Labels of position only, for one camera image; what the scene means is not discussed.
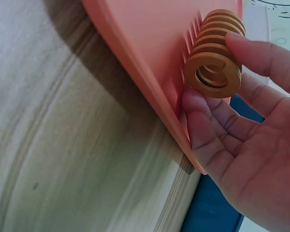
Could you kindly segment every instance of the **blue object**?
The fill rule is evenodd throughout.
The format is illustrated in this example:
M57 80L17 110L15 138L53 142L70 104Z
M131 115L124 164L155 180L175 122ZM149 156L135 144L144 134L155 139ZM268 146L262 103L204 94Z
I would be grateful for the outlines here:
M240 115L263 122L239 96L231 98L230 106ZM208 175L202 175L183 222L181 232L238 232L244 216L224 198Z

